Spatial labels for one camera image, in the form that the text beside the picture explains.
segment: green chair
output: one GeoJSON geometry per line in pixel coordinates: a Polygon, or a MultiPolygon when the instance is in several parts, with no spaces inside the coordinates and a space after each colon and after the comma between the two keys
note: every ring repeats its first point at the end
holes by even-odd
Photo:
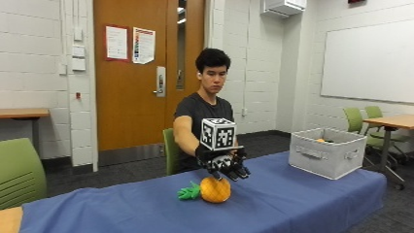
{"type": "Polygon", "coordinates": [[[178,167],[178,146],[173,139],[171,128],[163,129],[163,152],[166,157],[166,175],[177,173],[178,167]]]}
{"type": "Polygon", "coordinates": [[[0,210],[46,197],[46,179],[28,138],[0,142],[0,210]]]}
{"type": "MultiPolygon", "coordinates": [[[[344,115],[346,115],[346,120],[347,120],[347,132],[360,134],[363,119],[362,119],[362,114],[359,112],[359,109],[344,108],[344,115]]],[[[376,152],[376,150],[383,149],[383,143],[384,143],[383,139],[367,136],[366,147],[379,156],[380,154],[376,152]]],[[[372,165],[372,162],[366,156],[364,156],[364,159],[372,165]]],[[[392,169],[395,169],[396,160],[394,159],[394,157],[391,157],[391,155],[388,156],[388,159],[392,161],[394,165],[391,165],[390,162],[388,164],[391,165],[392,169]]]]}
{"type": "MultiPolygon", "coordinates": [[[[383,113],[380,111],[380,108],[378,106],[367,106],[364,107],[366,115],[368,118],[379,118],[383,117],[383,113]]],[[[383,125],[370,123],[366,127],[364,135],[367,133],[371,135],[372,138],[383,139],[384,132],[380,132],[380,128],[383,125]],[[368,132],[370,129],[376,128],[376,132],[368,132]]],[[[400,134],[391,134],[391,141],[395,143],[406,143],[410,141],[410,137],[400,135],[400,134]]],[[[400,161],[402,163],[408,160],[407,154],[400,150],[400,148],[396,145],[392,145],[392,147],[398,150],[400,155],[403,156],[403,160],[400,161]]]]}

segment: wooden table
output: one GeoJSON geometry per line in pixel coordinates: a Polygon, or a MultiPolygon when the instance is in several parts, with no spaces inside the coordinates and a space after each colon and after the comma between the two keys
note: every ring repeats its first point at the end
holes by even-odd
{"type": "Polygon", "coordinates": [[[10,118],[16,120],[30,120],[32,126],[32,143],[38,151],[38,119],[48,117],[48,109],[0,109],[0,118],[10,118]]]}
{"type": "Polygon", "coordinates": [[[394,182],[396,182],[396,189],[403,189],[404,180],[387,166],[388,149],[391,141],[391,132],[398,128],[407,130],[414,129],[414,115],[396,115],[379,118],[367,118],[363,119],[363,122],[380,124],[384,126],[386,130],[380,164],[374,165],[367,169],[383,173],[394,182]]]}
{"type": "Polygon", "coordinates": [[[22,208],[16,207],[0,211],[0,232],[17,233],[21,228],[22,208]]]}

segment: door handle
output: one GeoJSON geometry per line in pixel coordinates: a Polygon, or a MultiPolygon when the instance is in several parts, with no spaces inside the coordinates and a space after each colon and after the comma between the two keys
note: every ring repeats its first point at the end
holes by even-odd
{"type": "Polygon", "coordinates": [[[157,90],[153,91],[153,93],[157,95],[157,97],[163,98],[165,97],[165,86],[166,86],[166,78],[165,78],[165,67],[157,66],[157,77],[155,77],[155,87],[157,90]]]}

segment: white basket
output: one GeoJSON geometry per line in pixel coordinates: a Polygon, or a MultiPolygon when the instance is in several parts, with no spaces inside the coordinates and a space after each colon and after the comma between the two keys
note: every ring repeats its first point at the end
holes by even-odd
{"type": "Polygon", "coordinates": [[[336,180],[362,166],[364,147],[363,135],[330,128],[300,131],[291,134],[288,164],[336,180]]]}

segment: toy pineapple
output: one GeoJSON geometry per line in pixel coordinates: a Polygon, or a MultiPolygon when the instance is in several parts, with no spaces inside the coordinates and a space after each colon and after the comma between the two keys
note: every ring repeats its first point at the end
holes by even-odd
{"type": "Polygon", "coordinates": [[[199,185],[191,182],[191,187],[181,188],[177,194],[179,200],[195,199],[201,195],[205,201],[221,203],[230,197],[230,183],[223,178],[217,180],[214,177],[207,177],[202,179],[199,185]]]}

